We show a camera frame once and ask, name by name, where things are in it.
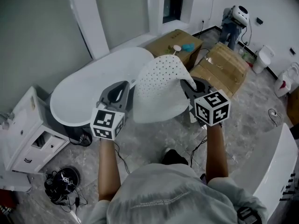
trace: blue object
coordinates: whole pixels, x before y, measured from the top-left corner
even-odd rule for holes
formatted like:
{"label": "blue object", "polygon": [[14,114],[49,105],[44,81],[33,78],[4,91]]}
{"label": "blue object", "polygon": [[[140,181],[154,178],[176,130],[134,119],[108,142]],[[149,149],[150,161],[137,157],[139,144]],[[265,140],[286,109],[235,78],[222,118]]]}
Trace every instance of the blue object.
{"label": "blue object", "polygon": [[186,52],[191,52],[194,50],[194,48],[195,48],[194,43],[182,45],[182,50],[184,50]]}

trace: freestanding bathtub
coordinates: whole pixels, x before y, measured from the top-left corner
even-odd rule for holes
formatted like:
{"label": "freestanding bathtub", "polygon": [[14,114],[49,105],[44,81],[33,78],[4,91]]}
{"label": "freestanding bathtub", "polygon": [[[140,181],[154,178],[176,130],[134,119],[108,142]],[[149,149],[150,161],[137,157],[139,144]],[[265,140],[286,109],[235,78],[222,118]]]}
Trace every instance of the freestanding bathtub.
{"label": "freestanding bathtub", "polygon": [[103,90],[124,80],[130,83],[131,89],[143,66],[153,59],[146,49],[134,47],[116,51],[85,66],[55,88],[50,100],[51,113],[66,126],[89,124]]}

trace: cabinet handle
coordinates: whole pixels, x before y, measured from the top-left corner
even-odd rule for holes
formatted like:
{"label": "cabinet handle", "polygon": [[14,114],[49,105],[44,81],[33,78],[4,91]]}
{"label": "cabinet handle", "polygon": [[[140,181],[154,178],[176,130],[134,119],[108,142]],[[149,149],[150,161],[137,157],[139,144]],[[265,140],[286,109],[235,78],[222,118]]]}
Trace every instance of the cabinet handle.
{"label": "cabinet handle", "polygon": [[32,159],[31,159],[31,160],[24,159],[24,161],[25,161],[26,163],[31,163]]}

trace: gray sleeve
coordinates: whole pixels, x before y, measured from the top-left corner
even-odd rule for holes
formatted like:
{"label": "gray sleeve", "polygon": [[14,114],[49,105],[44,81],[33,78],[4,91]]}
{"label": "gray sleeve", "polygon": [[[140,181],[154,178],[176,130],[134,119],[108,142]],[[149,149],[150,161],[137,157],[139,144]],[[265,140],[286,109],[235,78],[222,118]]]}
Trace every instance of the gray sleeve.
{"label": "gray sleeve", "polygon": [[259,214],[263,224],[267,223],[267,208],[257,197],[251,195],[246,190],[239,188],[231,178],[214,178],[208,183],[208,186],[226,195],[234,205],[236,211],[241,207],[250,207]]}
{"label": "gray sleeve", "polygon": [[109,204],[107,200],[98,201],[84,224],[106,224]]}

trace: cardboard box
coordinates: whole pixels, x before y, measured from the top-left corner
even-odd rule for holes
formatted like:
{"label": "cardboard box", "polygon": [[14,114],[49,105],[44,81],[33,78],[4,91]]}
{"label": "cardboard box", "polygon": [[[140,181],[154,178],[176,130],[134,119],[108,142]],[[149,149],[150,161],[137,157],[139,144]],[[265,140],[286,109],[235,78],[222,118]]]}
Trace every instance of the cardboard box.
{"label": "cardboard box", "polygon": [[248,69],[248,64],[237,53],[219,42],[190,74],[207,80],[232,98],[244,82]]}
{"label": "cardboard box", "polygon": [[162,55],[173,54],[174,45],[178,45],[181,47],[184,44],[190,43],[194,43],[195,46],[192,52],[180,51],[176,53],[176,56],[180,58],[187,70],[190,70],[195,64],[203,41],[182,30],[177,29],[158,38],[157,40],[148,44],[145,49],[152,53],[156,58]]}
{"label": "cardboard box", "polygon": [[293,125],[299,123],[299,87],[288,97],[288,107],[286,110]]}

